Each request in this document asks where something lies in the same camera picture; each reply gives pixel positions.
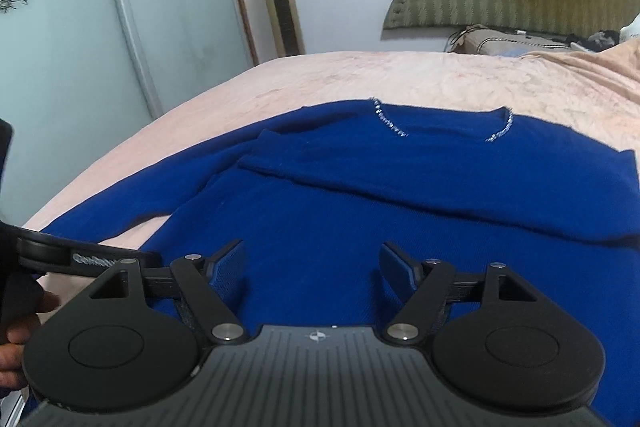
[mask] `sweater sleeve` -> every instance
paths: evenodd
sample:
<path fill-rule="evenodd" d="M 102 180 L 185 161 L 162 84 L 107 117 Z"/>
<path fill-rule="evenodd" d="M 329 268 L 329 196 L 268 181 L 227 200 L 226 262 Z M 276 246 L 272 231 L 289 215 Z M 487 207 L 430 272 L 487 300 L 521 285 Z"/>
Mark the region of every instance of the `sweater sleeve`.
<path fill-rule="evenodd" d="M 152 217 L 168 216 L 234 165 L 263 130 L 297 133 L 371 111 L 367 100 L 303 107 L 196 144 L 78 204 L 43 232 L 100 243 Z"/>
<path fill-rule="evenodd" d="M 168 216 L 246 153 L 251 142 L 218 150 L 208 140 L 124 178 L 55 219 L 43 232 L 99 243 L 152 217 Z"/>

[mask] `blue sweater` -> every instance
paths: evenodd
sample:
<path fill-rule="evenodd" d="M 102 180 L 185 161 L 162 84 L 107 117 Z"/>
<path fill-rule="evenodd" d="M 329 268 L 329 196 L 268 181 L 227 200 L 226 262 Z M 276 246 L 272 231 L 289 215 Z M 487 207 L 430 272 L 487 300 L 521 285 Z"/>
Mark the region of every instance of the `blue sweater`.
<path fill-rule="evenodd" d="M 142 247 L 166 263 L 233 239 L 249 253 L 248 328 L 372 324 L 399 309 L 377 255 L 394 241 L 460 271 L 510 265 L 593 331 L 607 367 L 594 408 L 640 420 L 640 187 L 634 153 L 515 116 L 304 107 L 202 142 L 118 182 L 45 232 L 98 242 L 171 218 Z M 166 302 L 158 309 L 172 312 Z"/>

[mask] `sequined neckline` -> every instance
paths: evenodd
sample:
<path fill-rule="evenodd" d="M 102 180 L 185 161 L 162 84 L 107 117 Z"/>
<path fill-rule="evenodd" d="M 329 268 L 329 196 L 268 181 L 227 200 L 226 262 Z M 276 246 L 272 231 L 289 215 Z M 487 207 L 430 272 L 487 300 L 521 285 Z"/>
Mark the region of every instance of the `sequined neckline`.
<path fill-rule="evenodd" d="M 385 124 L 385 126 L 389 127 L 390 130 L 392 130 L 394 133 L 396 133 L 398 136 L 402 138 L 409 136 L 402 129 L 400 129 L 395 123 L 393 123 L 391 120 L 389 120 L 385 116 L 385 113 L 382 111 L 382 102 L 380 102 L 379 99 L 373 97 L 373 98 L 370 98 L 369 100 L 373 102 L 373 106 L 376 110 L 376 115 L 378 115 L 378 118 L 383 124 Z M 500 131 L 493 133 L 489 138 L 484 140 L 485 142 L 487 143 L 494 142 L 498 138 L 504 136 L 509 132 L 511 126 L 513 125 L 513 109 L 511 107 L 505 107 L 504 110 L 507 112 L 507 120 L 506 120 L 506 123 L 504 124 L 504 127 L 500 129 Z"/>

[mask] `bed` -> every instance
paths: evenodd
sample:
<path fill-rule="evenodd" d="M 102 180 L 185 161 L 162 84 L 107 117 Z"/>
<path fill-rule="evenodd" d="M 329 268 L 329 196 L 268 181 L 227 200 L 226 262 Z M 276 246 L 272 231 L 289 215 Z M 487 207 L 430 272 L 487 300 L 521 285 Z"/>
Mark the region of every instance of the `bed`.
<path fill-rule="evenodd" d="M 534 52 L 518 58 L 431 52 L 304 55 L 262 64 L 170 111 L 91 165 L 26 227 L 41 230 L 117 181 L 203 140 L 302 106 L 372 96 L 454 110 L 506 105 L 617 150 L 635 150 L 640 157 L 637 39 L 599 54 Z M 105 243 L 139 248 L 166 219 L 156 217 Z M 41 279 L 63 303 L 90 281 L 57 274 Z"/>

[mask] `human hand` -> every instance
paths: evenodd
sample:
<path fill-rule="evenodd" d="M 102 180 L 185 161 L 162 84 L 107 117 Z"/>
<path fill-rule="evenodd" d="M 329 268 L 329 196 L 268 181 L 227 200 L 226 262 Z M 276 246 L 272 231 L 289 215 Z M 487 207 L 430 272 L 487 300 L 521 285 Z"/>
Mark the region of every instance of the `human hand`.
<path fill-rule="evenodd" d="M 60 306 L 60 297 L 46 291 L 36 311 L 52 312 L 58 306 Z M 17 319 L 7 328 L 6 337 L 9 342 L 0 346 L 0 398 L 4 398 L 11 391 L 19 391 L 27 386 L 22 372 L 24 344 L 39 327 L 40 319 L 33 314 Z"/>

